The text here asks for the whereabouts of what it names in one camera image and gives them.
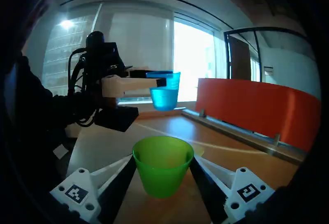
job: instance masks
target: dark clothing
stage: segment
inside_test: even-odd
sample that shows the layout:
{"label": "dark clothing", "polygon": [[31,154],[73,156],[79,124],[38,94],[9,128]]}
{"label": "dark clothing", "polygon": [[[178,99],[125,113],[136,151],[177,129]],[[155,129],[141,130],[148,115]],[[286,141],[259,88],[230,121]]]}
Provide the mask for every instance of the dark clothing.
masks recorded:
{"label": "dark clothing", "polygon": [[20,141],[14,145],[13,155],[27,184],[40,179],[42,187],[51,190],[60,178],[54,169],[56,156],[53,150],[63,143],[50,139],[55,129],[89,117],[95,110],[92,98],[78,92],[72,97],[52,96],[40,80],[32,74],[28,59],[20,57],[16,63],[16,119]]}

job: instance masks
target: person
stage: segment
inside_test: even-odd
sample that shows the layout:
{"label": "person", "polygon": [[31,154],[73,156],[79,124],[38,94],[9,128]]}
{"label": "person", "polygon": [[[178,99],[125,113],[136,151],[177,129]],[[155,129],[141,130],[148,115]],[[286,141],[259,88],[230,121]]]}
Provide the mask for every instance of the person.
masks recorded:
{"label": "person", "polygon": [[5,40],[1,42],[0,105],[5,144],[0,157],[9,158],[3,165],[10,164],[21,187],[26,187],[25,193],[41,200],[61,182],[54,168],[55,147],[47,141],[48,132],[90,117],[101,104],[96,101],[99,96],[80,92],[72,98],[52,96],[32,74],[28,58],[21,53],[38,19],[54,0],[1,1],[0,26]]}

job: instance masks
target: black cable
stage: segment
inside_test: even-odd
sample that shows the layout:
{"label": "black cable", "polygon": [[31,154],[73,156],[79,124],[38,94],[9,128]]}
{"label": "black cable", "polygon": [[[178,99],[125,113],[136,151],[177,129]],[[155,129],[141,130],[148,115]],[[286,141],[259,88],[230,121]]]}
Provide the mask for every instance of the black cable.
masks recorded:
{"label": "black cable", "polygon": [[77,50],[74,50],[69,57],[69,62],[68,62],[68,66],[67,66],[67,84],[68,84],[68,89],[69,89],[68,95],[70,95],[70,91],[71,91],[71,60],[72,60],[72,56],[77,53],[82,53],[85,50],[86,50],[85,48],[78,48]]}
{"label": "black cable", "polygon": [[81,76],[79,76],[75,82],[79,81],[81,79],[81,77],[83,77],[83,74]]}
{"label": "black cable", "polygon": [[81,127],[89,127],[94,123],[94,119],[95,119],[95,115],[99,112],[99,108],[96,109],[95,114],[93,116],[93,118],[91,119],[91,121],[88,124],[83,124],[83,122],[81,121],[77,121],[76,123],[81,126]]}

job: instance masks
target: white bracket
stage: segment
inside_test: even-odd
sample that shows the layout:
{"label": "white bracket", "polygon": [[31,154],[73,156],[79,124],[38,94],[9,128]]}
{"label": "white bracket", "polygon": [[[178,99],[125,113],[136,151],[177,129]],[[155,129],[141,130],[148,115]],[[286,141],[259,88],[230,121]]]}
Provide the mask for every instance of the white bracket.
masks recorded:
{"label": "white bracket", "polygon": [[241,220],[246,211],[255,210],[257,204],[265,202],[274,193],[270,186],[248,168],[242,167],[232,172],[202,157],[195,156],[195,159],[227,196],[224,210],[228,223]]}
{"label": "white bracket", "polygon": [[69,211],[77,212],[80,218],[91,224],[98,224],[97,219],[101,207],[98,197],[126,166],[131,155],[89,173],[87,169],[79,168],[55,187],[50,194]]}
{"label": "white bracket", "polygon": [[102,78],[102,95],[108,98],[122,98],[125,91],[156,88],[157,86],[157,79],[154,78],[121,78],[113,75]]}

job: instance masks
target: window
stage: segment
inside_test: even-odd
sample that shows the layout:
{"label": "window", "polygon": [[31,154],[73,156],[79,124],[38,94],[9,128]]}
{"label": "window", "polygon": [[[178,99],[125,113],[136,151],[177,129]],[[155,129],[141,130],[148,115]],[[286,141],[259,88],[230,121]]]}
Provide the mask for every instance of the window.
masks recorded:
{"label": "window", "polygon": [[[67,95],[68,58],[85,46],[93,30],[117,43],[126,66],[181,72],[178,101],[196,101],[198,78],[226,78],[222,33],[200,21],[136,4],[95,4],[68,15],[72,19],[62,20],[52,29],[44,55],[42,83],[53,95]],[[78,59],[78,54],[73,56],[71,70]],[[151,102],[148,89],[127,91],[120,99],[122,104]]]}
{"label": "window", "polygon": [[[67,95],[67,62],[71,53],[85,46],[85,40],[92,28],[95,15],[64,20],[50,33],[44,55],[42,84],[53,95]],[[72,57],[71,71],[79,55]]]}
{"label": "window", "polygon": [[198,79],[215,78],[214,35],[200,28],[181,19],[174,22],[174,70],[181,72],[178,101],[196,101]]}
{"label": "window", "polygon": [[260,82],[260,67],[259,62],[254,58],[250,58],[250,66],[251,66],[251,80],[254,82]]}

